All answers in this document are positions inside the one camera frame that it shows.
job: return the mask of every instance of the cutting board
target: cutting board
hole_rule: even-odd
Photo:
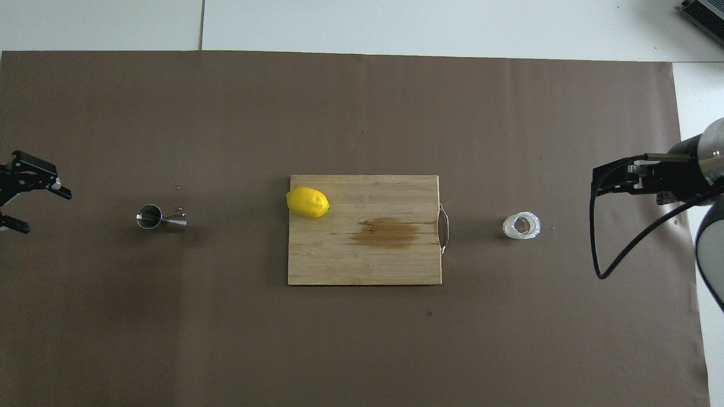
[[[442,284],[437,175],[292,175],[329,199],[289,214],[290,285]]]

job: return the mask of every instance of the brown stain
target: brown stain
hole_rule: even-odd
[[[354,234],[356,244],[375,248],[407,248],[421,233],[420,224],[395,218],[366,219]]]

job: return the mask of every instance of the brown tablecloth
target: brown tablecloth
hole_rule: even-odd
[[[4,406],[705,406],[679,217],[599,281],[592,167],[679,139],[668,63],[5,52]],[[436,174],[443,285],[289,287],[291,174]],[[143,204],[189,227],[141,230]],[[502,220],[532,211],[533,240]],[[608,263],[664,213],[600,199]]]

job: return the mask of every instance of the yellow lemon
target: yellow lemon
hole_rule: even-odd
[[[314,188],[298,186],[287,192],[287,207],[293,214],[314,219],[329,211],[329,201]]]

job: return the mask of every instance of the metal handle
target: metal handle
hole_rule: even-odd
[[[440,203],[440,213],[442,214],[442,217],[445,218],[445,242],[440,242],[440,255],[442,255],[445,254],[445,247],[447,247],[447,242],[450,241],[450,218],[447,217],[445,208],[442,207],[442,202]]]

